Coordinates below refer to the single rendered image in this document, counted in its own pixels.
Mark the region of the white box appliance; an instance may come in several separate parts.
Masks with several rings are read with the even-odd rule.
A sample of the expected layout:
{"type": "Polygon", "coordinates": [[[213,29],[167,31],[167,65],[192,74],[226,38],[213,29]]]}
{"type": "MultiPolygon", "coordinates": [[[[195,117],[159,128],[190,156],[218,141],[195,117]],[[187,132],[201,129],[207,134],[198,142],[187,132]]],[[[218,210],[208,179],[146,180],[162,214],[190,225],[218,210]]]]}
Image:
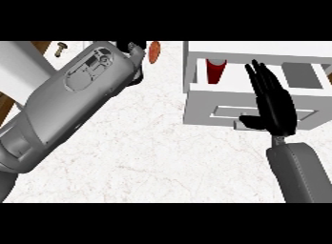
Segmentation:
{"type": "Polygon", "coordinates": [[[0,92],[23,106],[56,69],[29,41],[0,41],[0,92]]]}

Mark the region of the small brown object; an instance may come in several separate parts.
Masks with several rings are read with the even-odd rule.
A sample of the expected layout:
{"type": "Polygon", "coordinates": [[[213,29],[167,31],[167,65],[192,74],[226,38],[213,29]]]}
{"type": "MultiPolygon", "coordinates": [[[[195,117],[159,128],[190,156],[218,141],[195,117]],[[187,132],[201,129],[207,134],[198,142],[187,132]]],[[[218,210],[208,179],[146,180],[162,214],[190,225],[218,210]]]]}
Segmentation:
{"type": "Polygon", "coordinates": [[[56,56],[56,57],[60,57],[62,51],[68,48],[68,45],[66,45],[66,43],[59,42],[59,43],[57,43],[57,46],[59,46],[59,48],[57,48],[57,51],[56,51],[56,53],[54,53],[54,56],[56,56]]]}

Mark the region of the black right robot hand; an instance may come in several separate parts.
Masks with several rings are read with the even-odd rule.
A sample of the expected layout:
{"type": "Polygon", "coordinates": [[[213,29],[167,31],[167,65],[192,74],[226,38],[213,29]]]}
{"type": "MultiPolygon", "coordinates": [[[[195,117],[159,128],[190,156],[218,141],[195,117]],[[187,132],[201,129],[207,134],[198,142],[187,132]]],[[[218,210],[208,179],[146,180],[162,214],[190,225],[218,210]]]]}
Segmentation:
{"type": "Polygon", "coordinates": [[[255,60],[245,65],[245,70],[255,91],[258,115],[241,115],[242,124],[249,129],[267,130],[273,136],[295,135],[294,103],[275,73],[255,60]]]}

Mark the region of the white drawer front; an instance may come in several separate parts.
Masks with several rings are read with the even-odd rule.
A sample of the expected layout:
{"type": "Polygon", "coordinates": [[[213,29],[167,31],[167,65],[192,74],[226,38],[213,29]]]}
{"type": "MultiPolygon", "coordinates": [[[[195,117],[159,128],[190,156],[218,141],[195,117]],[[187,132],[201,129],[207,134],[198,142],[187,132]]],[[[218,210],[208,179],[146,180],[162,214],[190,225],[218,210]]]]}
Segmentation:
{"type": "MultiPolygon", "coordinates": [[[[288,92],[297,110],[297,129],[309,131],[332,120],[332,91],[289,89],[288,92]]],[[[252,93],[189,91],[186,124],[232,127],[242,114],[258,115],[252,93]]]]}

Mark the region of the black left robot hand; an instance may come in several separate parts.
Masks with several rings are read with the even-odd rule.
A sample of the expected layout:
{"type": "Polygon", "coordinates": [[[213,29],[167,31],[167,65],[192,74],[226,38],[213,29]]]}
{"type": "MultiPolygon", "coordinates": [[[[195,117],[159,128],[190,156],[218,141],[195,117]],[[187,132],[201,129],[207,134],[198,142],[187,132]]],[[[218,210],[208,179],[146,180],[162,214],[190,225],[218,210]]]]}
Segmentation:
{"type": "MultiPolygon", "coordinates": [[[[140,48],[143,50],[146,50],[146,41],[145,40],[136,40],[136,41],[115,41],[115,45],[119,51],[124,52],[125,55],[130,56],[130,50],[128,50],[128,44],[134,43],[137,46],[140,46],[140,48]]],[[[136,72],[136,76],[134,76],[134,80],[133,82],[128,84],[128,86],[134,86],[137,85],[143,80],[143,71],[142,71],[142,65],[139,67],[139,70],[136,72]]]]}

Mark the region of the white open drawer box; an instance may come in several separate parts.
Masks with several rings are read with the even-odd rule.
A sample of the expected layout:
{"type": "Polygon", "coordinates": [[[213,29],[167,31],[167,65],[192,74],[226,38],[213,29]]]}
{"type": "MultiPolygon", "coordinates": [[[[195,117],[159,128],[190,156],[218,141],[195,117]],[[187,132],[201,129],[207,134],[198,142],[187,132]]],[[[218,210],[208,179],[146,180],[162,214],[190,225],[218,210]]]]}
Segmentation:
{"type": "Polygon", "coordinates": [[[332,72],[332,41],[184,41],[183,92],[196,82],[196,60],[224,59],[247,64],[255,59],[266,65],[288,63],[320,64],[332,72]]]}

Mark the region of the orange oval object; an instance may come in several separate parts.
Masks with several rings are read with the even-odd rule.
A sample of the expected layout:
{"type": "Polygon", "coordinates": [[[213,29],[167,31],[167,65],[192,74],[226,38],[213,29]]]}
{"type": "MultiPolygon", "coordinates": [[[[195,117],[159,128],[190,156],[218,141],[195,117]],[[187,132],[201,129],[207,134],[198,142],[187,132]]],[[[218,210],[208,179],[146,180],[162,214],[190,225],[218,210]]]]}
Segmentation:
{"type": "Polygon", "coordinates": [[[161,43],[153,41],[149,46],[149,63],[153,64],[161,54],[161,43]]]}

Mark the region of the red can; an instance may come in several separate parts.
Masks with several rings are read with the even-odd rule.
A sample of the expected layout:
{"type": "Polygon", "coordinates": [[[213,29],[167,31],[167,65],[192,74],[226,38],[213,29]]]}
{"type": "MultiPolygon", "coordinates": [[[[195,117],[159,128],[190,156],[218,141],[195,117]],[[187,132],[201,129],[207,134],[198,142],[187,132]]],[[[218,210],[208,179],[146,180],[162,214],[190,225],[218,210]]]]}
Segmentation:
{"type": "Polygon", "coordinates": [[[208,83],[217,84],[221,79],[221,75],[226,68],[226,60],[220,59],[207,59],[207,76],[208,76],[208,83]]]}

